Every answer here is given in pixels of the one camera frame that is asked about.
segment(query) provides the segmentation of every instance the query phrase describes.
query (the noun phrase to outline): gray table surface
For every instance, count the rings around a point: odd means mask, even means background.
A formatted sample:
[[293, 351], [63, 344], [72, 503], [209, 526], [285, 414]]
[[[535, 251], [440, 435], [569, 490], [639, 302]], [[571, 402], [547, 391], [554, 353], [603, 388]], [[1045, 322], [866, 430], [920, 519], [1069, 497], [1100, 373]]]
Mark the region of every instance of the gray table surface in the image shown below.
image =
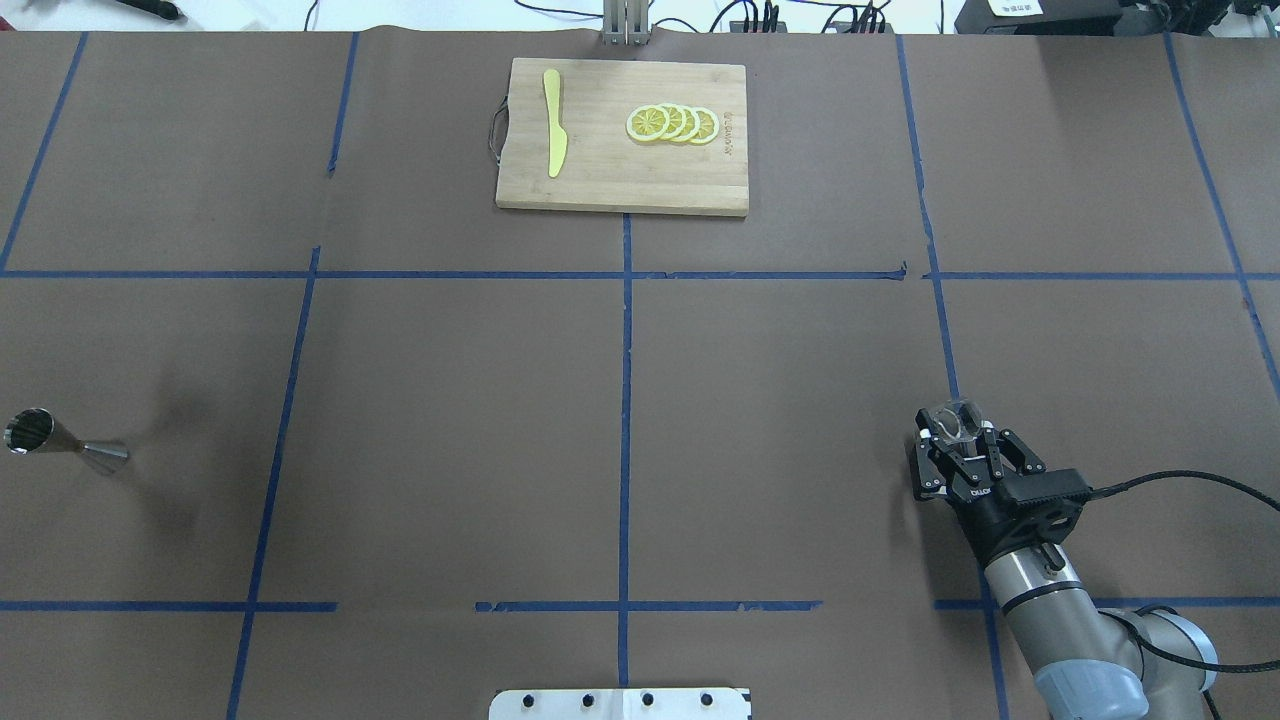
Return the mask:
[[[910, 500], [918, 407], [968, 395], [1096, 486], [1280, 492], [1280, 81], [1239, 72], [1280, 45], [596, 37], [0, 33], [0, 407], [133, 448], [0, 459], [0, 716], [731, 684], [1044, 717]], [[497, 209], [513, 56], [745, 64], [750, 215]], [[1280, 653], [1277, 541], [1174, 480], [1068, 550], [1243, 662]]]

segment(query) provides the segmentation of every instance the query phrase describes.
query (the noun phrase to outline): light blue joint cap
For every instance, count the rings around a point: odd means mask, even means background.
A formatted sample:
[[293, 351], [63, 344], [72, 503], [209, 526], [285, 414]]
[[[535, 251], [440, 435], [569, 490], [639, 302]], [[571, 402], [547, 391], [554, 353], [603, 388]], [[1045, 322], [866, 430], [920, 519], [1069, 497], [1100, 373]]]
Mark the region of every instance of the light blue joint cap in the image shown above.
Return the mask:
[[1062, 660], [1036, 673], [1036, 688], [1053, 720], [1142, 720], [1151, 706], [1142, 680], [1102, 660]]

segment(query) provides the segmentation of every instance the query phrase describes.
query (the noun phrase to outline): robotic arm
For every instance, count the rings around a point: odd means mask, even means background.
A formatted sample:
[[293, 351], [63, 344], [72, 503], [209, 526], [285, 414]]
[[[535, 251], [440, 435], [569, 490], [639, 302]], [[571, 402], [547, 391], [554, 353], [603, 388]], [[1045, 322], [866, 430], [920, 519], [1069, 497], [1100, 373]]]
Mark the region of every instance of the robotic arm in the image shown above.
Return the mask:
[[1208, 637], [1172, 609], [1096, 609], [1061, 547], [1093, 493], [1080, 473], [1046, 470], [969, 401], [915, 424], [915, 498], [955, 510], [1055, 720], [1202, 720], [1216, 673], [1148, 646], [1216, 665]]

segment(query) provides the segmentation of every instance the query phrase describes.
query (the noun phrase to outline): black hole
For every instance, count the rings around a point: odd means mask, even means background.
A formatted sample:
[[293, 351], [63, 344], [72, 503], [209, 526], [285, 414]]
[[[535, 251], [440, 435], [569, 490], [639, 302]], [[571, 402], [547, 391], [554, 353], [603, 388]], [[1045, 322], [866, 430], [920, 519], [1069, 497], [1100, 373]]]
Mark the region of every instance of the black hole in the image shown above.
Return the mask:
[[27, 454], [40, 450], [40, 446], [54, 434], [54, 416], [45, 410], [23, 410], [4, 429], [4, 441], [9, 450]]

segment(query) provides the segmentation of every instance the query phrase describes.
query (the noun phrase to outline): white metal plate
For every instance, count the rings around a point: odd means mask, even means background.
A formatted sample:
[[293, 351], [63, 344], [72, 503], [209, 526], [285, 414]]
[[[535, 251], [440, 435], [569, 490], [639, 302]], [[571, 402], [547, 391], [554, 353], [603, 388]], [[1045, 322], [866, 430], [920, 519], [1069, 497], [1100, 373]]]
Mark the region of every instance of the white metal plate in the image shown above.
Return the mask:
[[[704, 703], [704, 697], [710, 705]], [[504, 691], [489, 720], [750, 720], [751, 691], [634, 688]]]

